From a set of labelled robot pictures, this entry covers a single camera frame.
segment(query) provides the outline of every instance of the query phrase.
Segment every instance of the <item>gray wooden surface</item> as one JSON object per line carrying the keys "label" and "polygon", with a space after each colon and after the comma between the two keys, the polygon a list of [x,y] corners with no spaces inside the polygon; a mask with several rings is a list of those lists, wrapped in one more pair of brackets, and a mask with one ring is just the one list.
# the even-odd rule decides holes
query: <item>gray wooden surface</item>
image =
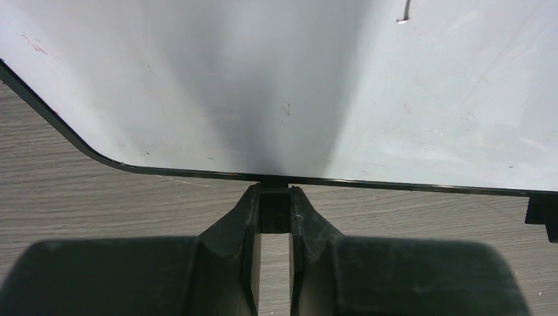
{"label": "gray wooden surface", "polygon": [[[0,83],[0,280],[48,238],[199,234],[248,182],[146,176],[86,157]],[[523,224],[527,200],[304,186],[346,234],[476,240],[508,260],[533,315],[558,315],[558,245]],[[287,315],[288,238],[264,235],[260,315]]]}

